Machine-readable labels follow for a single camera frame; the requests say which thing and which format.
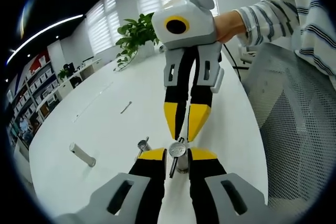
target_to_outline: mesh chair back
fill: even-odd
[[[336,162],[336,92],[293,52],[263,45],[244,82],[263,139],[271,208],[303,214]]]

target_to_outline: striped sleeve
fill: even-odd
[[[299,25],[294,0],[262,0],[258,4],[235,11],[239,12],[246,27],[245,34],[237,35],[245,46],[291,36]]]

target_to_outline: human hand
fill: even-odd
[[[215,17],[215,26],[217,40],[221,43],[226,43],[237,34],[246,32],[243,19],[236,11],[223,13]]]

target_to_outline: striped shirt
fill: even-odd
[[[299,27],[301,49],[295,54],[328,75],[336,89],[336,32],[319,0],[262,0],[236,11],[247,29],[238,35],[245,46],[290,37]]]

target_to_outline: cylindrical peg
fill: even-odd
[[[137,161],[138,157],[139,157],[143,152],[150,151],[150,150],[152,149],[152,148],[149,146],[148,140],[149,140],[149,136],[146,137],[146,139],[141,140],[141,141],[138,143],[138,148],[140,149],[140,151],[139,151],[139,154],[137,155],[137,157],[135,158],[135,161]]]
[[[70,151],[74,153],[77,157],[87,163],[90,167],[94,167],[96,164],[96,159],[90,157],[86,152],[84,152],[77,144],[70,144]]]
[[[170,171],[169,177],[172,178],[174,175],[175,168],[179,173],[187,173],[189,170],[187,147],[181,142],[175,142],[169,147],[169,154],[173,158],[173,164]]]

